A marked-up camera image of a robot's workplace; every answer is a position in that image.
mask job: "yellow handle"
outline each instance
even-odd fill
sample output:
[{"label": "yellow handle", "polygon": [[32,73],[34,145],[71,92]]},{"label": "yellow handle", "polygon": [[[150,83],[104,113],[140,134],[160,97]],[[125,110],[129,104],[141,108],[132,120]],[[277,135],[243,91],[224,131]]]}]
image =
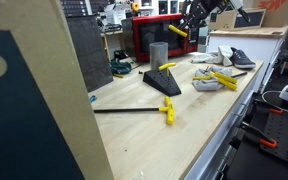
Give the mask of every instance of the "yellow handle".
[{"label": "yellow handle", "polygon": [[159,70],[159,71],[162,71],[163,69],[169,68],[169,67],[171,67],[171,66],[176,66],[176,63],[164,64],[164,65],[158,67],[158,70]]},{"label": "yellow handle", "polygon": [[171,99],[168,96],[165,97],[165,105],[166,105],[166,107],[161,107],[158,110],[160,112],[166,112],[167,113],[166,124],[172,125],[172,124],[174,124],[174,109],[173,109]]},{"label": "yellow handle", "polygon": [[237,89],[237,86],[233,83],[230,83],[228,81],[225,81],[224,79],[221,78],[217,78],[218,82],[220,82],[221,84],[223,84],[224,86],[232,89],[233,91],[235,91]]},{"label": "yellow handle", "polygon": [[119,78],[124,78],[124,76],[123,75],[120,75],[120,74],[113,74],[113,76],[115,76],[115,77],[119,77]]},{"label": "yellow handle", "polygon": [[210,80],[211,76],[193,77],[193,80]]},{"label": "yellow handle", "polygon": [[221,78],[221,79],[224,79],[225,81],[228,81],[228,82],[231,82],[233,84],[236,84],[237,83],[237,80],[232,78],[232,77],[229,77],[229,76],[226,76],[225,74],[222,74],[222,73],[219,73],[219,72],[215,72],[214,73],[214,76],[218,77],[218,78]]},{"label": "yellow handle", "polygon": [[176,28],[175,26],[173,26],[173,25],[169,25],[169,26],[168,26],[168,29],[170,29],[171,31],[173,31],[173,32],[175,32],[176,34],[179,34],[179,35],[181,35],[181,36],[183,36],[183,37],[187,37],[187,33],[186,33],[186,32],[177,29],[177,28]]},{"label": "yellow handle", "polygon": [[212,77],[214,77],[215,79],[217,79],[218,82],[220,82],[220,83],[223,84],[224,86],[226,86],[226,87],[228,87],[228,88],[230,88],[230,89],[232,89],[232,90],[234,90],[234,91],[237,89],[237,86],[236,86],[235,84],[233,84],[233,83],[231,83],[231,82],[229,82],[229,81],[226,81],[226,80],[224,80],[224,79],[222,79],[222,78],[216,77],[214,72],[210,72],[210,75],[211,75]]}]

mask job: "red machine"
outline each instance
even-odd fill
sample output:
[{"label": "red machine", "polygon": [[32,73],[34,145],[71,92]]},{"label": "red machine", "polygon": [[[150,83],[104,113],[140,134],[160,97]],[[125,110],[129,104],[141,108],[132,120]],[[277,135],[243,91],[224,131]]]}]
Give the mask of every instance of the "red machine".
[{"label": "red machine", "polygon": [[181,14],[145,16],[122,21],[124,42],[129,57],[136,61],[150,60],[149,44],[167,42],[168,56],[178,56],[197,51],[198,28],[185,30],[190,35],[182,37],[168,29],[169,25],[179,25]]}]

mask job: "black object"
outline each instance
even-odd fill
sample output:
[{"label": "black object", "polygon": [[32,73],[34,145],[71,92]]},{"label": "black object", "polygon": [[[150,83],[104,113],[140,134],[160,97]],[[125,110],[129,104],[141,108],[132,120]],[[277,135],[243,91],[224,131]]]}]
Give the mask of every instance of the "black object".
[{"label": "black object", "polygon": [[114,58],[125,59],[128,58],[128,55],[124,50],[116,50],[114,51]]},{"label": "black object", "polygon": [[232,78],[237,78],[237,77],[241,77],[241,76],[245,76],[247,74],[247,72],[242,72],[240,74],[235,74],[233,76],[231,76]]},{"label": "black object", "polygon": [[181,90],[178,87],[174,77],[169,71],[167,75],[167,69],[162,71],[151,70],[144,73],[143,81],[153,88],[161,91],[167,96],[175,96],[181,94]]},{"label": "black object", "polygon": [[269,138],[265,133],[263,133],[261,130],[257,129],[256,127],[242,121],[239,124],[239,127],[243,130],[245,130],[248,133],[251,133],[252,135],[264,139],[265,141],[269,142],[269,143],[274,143],[271,138]]},{"label": "black object", "polygon": [[122,25],[120,24],[107,24],[104,26],[104,32],[115,32],[120,31],[122,29]]},{"label": "black object", "polygon": [[263,12],[245,12],[246,16],[248,16],[248,20],[252,21],[246,21],[245,16],[236,17],[234,28],[243,28],[243,27],[250,27],[250,26],[260,26],[262,22],[262,18],[264,16]]},{"label": "black object", "polygon": [[261,150],[288,162],[288,113],[270,113],[264,132],[278,141],[278,147],[272,149],[261,145]]},{"label": "black object", "polygon": [[103,1],[103,0],[90,0],[90,5],[92,8],[93,14],[98,13],[98,12],[104,12],[105,7],[109,4],[113,4],[113,3],[110,1]]},{"label": "black object", "polygon": [[95,113],[138,112],[138,111],[159,111],[159,108],[96,109],[96,110],[94,110]]},{"label": "black object", "polygon": [[265,92],[265,94],[263,94],[263,98],[268,104],[288,111],[288,102],[281,99],[279,95],[279,91]]},{"label": "black object", "polygon": [[158,1],[158,13],[167,14],[167,1]]},{"label": "black object", "polygon": [[110,68],[113,74],[127,74],[132,70],[130,63],[120,62],[120,59],[118,58],[114,58],[110,61]]},{"label": "black object", "polygon": [[236,48],[231,48],[233,56],[230,58],[236,68],[239,69],[252,69],[256,67],[256,64],[252,62],[244,53],[244,51]]},{"label": "black object", "polygon": [[87,91],[113,81],[95,16],[67,18]]},{"label": "black object", "polygon": [[84,179],[9,31],[0,57],[0,179]]},{"label": "black object", "polygon": [[[264,103],[256,105],[256,113],[250,124],[264,132],[269,108],[270,106]],[[259,148],[258,139],[254,139],[250,134],[245,134],[242,138],[242,142],[228,166],[228,172],[223,179],[288,179],[288,163],[262,151]]]},{"label": "black object", "polygon": [[126,18],[138,17],[139,12],[125,12]]},{"label": "black object", "polygon": [[85,0],[61,0],[65,17],[88,16]]}]

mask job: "black metal rod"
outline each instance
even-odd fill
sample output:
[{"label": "black metal rod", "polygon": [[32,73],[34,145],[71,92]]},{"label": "black metal rod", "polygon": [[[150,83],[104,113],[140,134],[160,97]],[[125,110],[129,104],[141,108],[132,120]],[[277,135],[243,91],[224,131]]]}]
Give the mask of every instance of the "black metal rod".
[{"label": "black metal rod", "polygon": [[136,111],[159,111],[159,108],[134,108],[134,109],[96,109],[95,113],[108,112],[136,112]]},{"label": "black metal rod", "polygon": [[242,121],[242,123],[240,124],[240,128],[242,128],[243,130],[245,130],[246,132],[264,139],[265,141],[269,142],[269,143],[274,143],[269,137],[267,137],[261,130],[257,129],[256,127]]},{"label": "black metal rod", "polygon": [[233,75],[233,76],[231,76],[231,77],[232,77],[232,78],[236,78],[236,77],[244,76],[244,75],[246,75],[246,74],[247,74],[247,72],[243,72],[243,73],[240,73],[240,74]]}]

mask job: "black triangular block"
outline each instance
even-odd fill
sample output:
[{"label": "black triangular block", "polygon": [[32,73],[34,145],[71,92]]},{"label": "black triangular block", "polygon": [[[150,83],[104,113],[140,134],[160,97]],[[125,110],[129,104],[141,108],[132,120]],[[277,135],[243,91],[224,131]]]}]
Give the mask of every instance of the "black triangular block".
[{"label": "black triangular block", "polygon": [[181,94],[181,90],[174,77],[171,72],[169,72],[169,76],[167,76],[166,69],[162,71],[151,70],[145,72],[143,81],[167,96]]}]

